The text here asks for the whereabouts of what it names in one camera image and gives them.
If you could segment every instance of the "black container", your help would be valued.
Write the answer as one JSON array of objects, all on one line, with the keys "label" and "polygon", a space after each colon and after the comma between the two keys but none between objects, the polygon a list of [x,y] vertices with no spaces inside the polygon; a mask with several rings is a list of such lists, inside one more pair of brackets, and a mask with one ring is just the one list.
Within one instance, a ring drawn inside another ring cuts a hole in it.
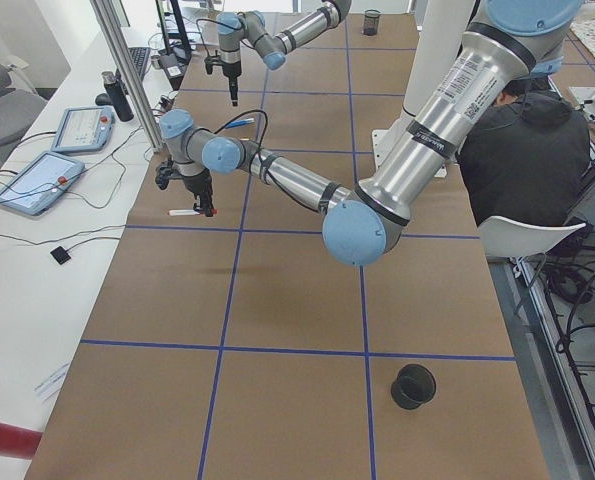
[{"label": "black container", "polygon": [[101,76],[104,79],[104,88],[106,89],[106,93],[108,93],[110,103],[115,109],[117,118],[122,122],[132,120],[134,117],[133,111],[130,108],[124,89],[117,80],[117,77],[115,77],[115,74],[113,72],[102,72]]},{"label": "black container", "polygon": [[430,402],[436,390],[435,377],[430,370],[422,365],[411,363],[399,370],[397,379],[390,387],[390,394],[401,408],[414,410]]},{"label": "black container", "polygon": [[366,10],[364,12],[364,28],[362,30],[364,35],[368,35],[369,37],[377,35],[380,16],[381,12],[379,10]]}]

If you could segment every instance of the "dark hair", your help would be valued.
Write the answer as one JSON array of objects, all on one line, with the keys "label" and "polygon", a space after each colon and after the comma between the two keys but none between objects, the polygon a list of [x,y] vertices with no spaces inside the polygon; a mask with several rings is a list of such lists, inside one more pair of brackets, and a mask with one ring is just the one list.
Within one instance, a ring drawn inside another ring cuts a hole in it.
[{"label": "dark hair", "polygon": [[504,92],[509,95],[519,97],[528,92],[535,90],[550,90],[550,83],[548,83],[548,77],[536,77],[536,78],[522,78],[520,80],[511,80],[504,87]]}]

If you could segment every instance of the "small black square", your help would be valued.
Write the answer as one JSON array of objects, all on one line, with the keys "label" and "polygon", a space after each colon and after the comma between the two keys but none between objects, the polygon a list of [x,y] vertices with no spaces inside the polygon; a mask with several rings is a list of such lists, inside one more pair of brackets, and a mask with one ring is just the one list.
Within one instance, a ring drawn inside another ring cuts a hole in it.
[{"label": "small black square", "polygon": [[68,252],[64,249],[64,247],[57,247],[55,250],[50,252],[50,254],[60,265],[63,265],[68,260],[70,260],[70,255],[68,255]]}]

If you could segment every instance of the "black jacket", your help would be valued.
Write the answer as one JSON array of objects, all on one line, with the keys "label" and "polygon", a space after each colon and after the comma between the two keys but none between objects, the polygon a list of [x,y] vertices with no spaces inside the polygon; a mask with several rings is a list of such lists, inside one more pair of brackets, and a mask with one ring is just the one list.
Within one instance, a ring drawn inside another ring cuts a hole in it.
[{"label": "black jacket", "polygon": [[590,162],[588,126],[555,92],[529,92],[488,108],[457,158],[478,225],[502,215],[561,226]]}]

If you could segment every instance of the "black cup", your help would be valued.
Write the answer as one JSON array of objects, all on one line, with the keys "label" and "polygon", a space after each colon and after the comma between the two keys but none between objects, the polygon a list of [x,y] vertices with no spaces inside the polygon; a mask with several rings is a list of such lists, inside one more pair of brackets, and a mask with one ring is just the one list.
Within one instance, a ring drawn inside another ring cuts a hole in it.
[{"label": "black cup", "polygon": [[393,400],[406,410],[414,410],[430,402],[436,390],[437,384],[433,374],[426,367],[416,363],[406,365],[399,370],[397,379],[390,386]]},{"label": "black cup", "polygon": [[364,28],[362,30],[364,35],[368,35],[369,37],[377,35],[380,16],[381,12],[379,10],[366,10],[364,12]]}]

